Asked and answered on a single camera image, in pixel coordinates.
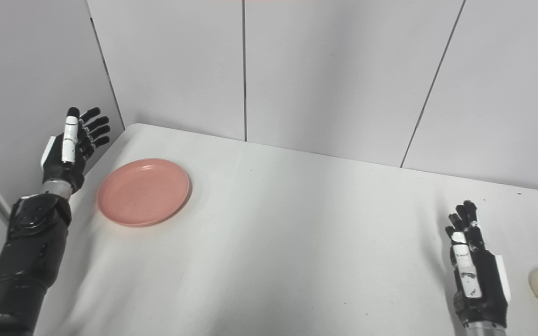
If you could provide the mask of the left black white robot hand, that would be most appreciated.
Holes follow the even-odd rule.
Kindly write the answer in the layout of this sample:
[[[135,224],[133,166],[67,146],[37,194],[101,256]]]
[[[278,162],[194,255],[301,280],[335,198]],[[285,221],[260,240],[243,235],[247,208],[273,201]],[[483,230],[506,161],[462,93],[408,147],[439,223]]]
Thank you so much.
[[[84,184],[84,172],[89,160],[99,147],[110,142],[110,119],[100,108],[82,113],[78,108],[68,109],[64,131],[51,137],[43,152],[42,182],[63,182],[72,193]]]

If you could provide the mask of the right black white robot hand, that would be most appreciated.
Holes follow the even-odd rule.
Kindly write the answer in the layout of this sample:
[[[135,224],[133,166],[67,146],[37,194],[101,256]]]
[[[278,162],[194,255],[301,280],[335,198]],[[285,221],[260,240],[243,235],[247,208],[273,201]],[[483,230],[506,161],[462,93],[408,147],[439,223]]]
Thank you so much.
[[[511,294],[503,258],[487,249],[472,201],[457,205],[448,219],[455,314],[467,336],[505,336]]]

